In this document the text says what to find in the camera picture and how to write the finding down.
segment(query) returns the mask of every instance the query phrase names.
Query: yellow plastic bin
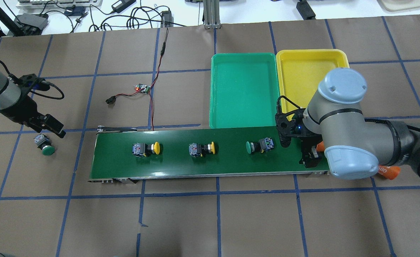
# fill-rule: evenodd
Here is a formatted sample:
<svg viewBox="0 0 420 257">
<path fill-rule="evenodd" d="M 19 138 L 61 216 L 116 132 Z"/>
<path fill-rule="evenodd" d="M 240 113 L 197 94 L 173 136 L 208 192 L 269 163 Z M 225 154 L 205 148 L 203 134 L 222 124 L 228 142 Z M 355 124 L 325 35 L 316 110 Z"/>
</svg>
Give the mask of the yellow plastic bin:
<svg viewBox="0 0 420 257">
<path fill-rule="evenodd" d="M 338 67 L 349 68 L 347 55 L 338 49 L 282 50 L 277 53 L 280 95 L 305 108 L 326 74 Z M 283 112 L 296 109 L 282 99 Z"/>
</svg>

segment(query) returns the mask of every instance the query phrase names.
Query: metal post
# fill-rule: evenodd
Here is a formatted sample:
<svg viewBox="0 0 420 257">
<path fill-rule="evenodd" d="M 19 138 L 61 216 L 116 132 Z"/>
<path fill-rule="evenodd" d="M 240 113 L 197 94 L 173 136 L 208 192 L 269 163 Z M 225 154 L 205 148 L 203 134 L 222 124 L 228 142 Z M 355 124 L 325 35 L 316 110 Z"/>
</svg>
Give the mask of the metal post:
<svg viewBox="0 0 420 257">
<path fill-rule="evenodd" d="M 0 7 L 0 21 L 13 33 L 14 36 L 24 36 L 25 34 L 18 25 Z"/>
<path fill-rule="evenodd" d="M 204 0 L 204 28 L 220 27 L 220 0 Z"/>
</svg>

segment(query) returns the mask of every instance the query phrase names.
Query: green tray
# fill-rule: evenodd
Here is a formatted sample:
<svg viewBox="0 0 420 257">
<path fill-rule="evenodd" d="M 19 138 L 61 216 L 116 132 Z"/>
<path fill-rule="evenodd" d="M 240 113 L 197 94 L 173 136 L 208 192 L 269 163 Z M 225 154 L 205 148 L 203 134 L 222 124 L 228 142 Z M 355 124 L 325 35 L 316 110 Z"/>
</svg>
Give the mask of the green tray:
<svg viewBox="0 0 420 257">
<path fill-rule="evenodd" d="M 275 126 L 279 96 L 274 54 L 212 57 L 209 115 L 212 129 Z"/>
<path fill-rule="evenodd" d="M 273 150 L 251 155 L 246 152 L 246 141 L 258 141 L 264 137 L 273 139 Z M 155 141 L 161 145 L 159 155 L 143 158 L 132 155 L 133 143 Z M 189 156 L 190 143 L 212 141 L 216 144 L 216 155 Z M 293 138 L 288 148 L 282 148 L 275 127 L 99 133 L 89 181 L 299 174 L 329 170 L 325 159 L 317 167 L 307 169 L 298 163 L 300 158 L 300 140 Z"/>
</svg>

